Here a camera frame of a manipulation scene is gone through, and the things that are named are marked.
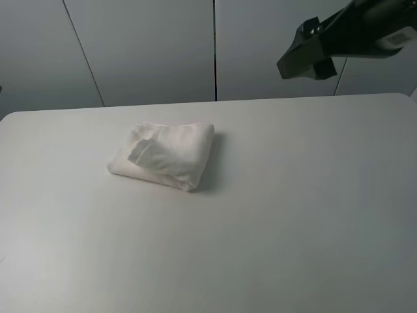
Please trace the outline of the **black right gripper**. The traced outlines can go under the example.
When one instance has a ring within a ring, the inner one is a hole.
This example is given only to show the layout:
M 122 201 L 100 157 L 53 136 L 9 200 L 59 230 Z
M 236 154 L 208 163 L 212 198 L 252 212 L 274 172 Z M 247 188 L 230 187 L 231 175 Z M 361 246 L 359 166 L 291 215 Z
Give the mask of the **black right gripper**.
M 303 22 L 277 68 L 284 80 L 327 80 L 337 74 L 333 57 L 384 59 L 413 40 L 415 1 L 351 1 L 324 21 Z

